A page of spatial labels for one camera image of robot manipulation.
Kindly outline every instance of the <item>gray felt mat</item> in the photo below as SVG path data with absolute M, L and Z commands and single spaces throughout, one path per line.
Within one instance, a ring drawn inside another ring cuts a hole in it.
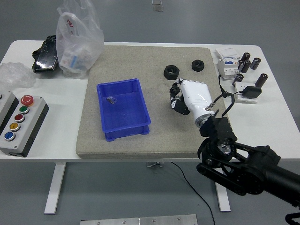
M 205 68 L 195 72 L 194 60 Z M 90 70 L 76 153 L 81 158 L 97 159 L 163 159 L 197 158 L 204 140 L 193 121 L 193 115 L 181 115 L 171 109 L 169 89 L 174 81 L 163 76 L 167 65 L 180 69 L 179 77 L 204 82 L 212 99 L 221 94 L 210 50 L 188 47 L 105 46 Z M 96 85 L 138 78 L 151 118 L 150 133 L 105 140 Z M 225 110 L 220 99 L 214 111 Z

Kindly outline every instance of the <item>green button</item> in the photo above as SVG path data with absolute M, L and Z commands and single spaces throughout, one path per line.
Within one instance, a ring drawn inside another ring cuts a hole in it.
M 20 107 L 19 112 L 22 114 L 26 114 L 29 112 L 29 108 L 27 106 L 22 106 Z

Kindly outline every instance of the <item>black cylinder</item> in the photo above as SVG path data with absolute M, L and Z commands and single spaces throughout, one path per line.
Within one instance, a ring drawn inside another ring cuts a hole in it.
M 256 81 L 255 86 L 261 88 L 267 79 L 268 79 L 268 75 L 261 74 L 258 80 Z
M 253 61 L 252 61 L 251 66 L 250 66 L 250 69 L 253 69 L 253 70 L 257 69 L 260 62 L 261 62 L 260 58 L 254 58 Z
M 241 82 L 243 79 L 244 76 L 242 74 L 237 74 L 232 83 L 233 87 L 235 87 L 235 82 Z
M 265 191 L 292 204 L 300 206 L 300 176 L 279 166 L 265 166 Z
M 242 71 L 242 69 L 243 69 L 244 65 L 245 65 L 245 61 L 239 60 L 239 66 L 238 66 L 238 70 L 239 70 L 239 72 L 241 72 L 241 71 Z
M 241 73 L 246 73 L 251 65 L 251 62 L 249 60 L 245 60 L 245 65 L 243 69 L 240 71 Z
M 250 59 L 250 53 L 245 52 L 240 60 L 245 61 Z

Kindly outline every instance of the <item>black hex nut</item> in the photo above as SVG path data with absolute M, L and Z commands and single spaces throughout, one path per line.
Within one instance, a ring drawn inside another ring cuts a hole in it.
M 165 67 L 164 76 L 169 81 L 176 80 L 179 75 L 179 69 L 174 65 L 169 65 Z
M 200 72 L 204 69 L 204 62 L 201 60 L 195 60 L 192 62 L 192 69 L 196 72 Z

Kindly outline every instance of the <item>black cylindrical capacitor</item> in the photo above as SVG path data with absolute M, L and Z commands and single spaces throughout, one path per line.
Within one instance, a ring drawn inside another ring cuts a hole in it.
M 245 65 L 245 61 L 239 60 L 239 66 L 238 66 L 238 70 L 239 70 L 239 72 L 241 72 L 241 71 L 242 71 L 242 69 L 243 69 L 244 65 Z
M 245 61 L 250 59 L 250 53 L 245 52 L 240 60 Z
M 261 88 L 267 79 L 268 79 L 268 75 L 261 74 L 258 80 L 256 81 L 255 86 Z
M 241 73 L 246 73 L 251 65 L 251 62 L 249 60 L 245 60 L 245 65 L 243 69 L 240 71 Z
M 261 62 L 260 58 L 254 58 L 251 66 L 250 66 L 250 69 L 257 69 L 260 62 Z
M 237 74 L 232 83 L 233 87 L 235 87 L 235 82 L 241 82 L 243 79 L 244 79 L 243 74 Z

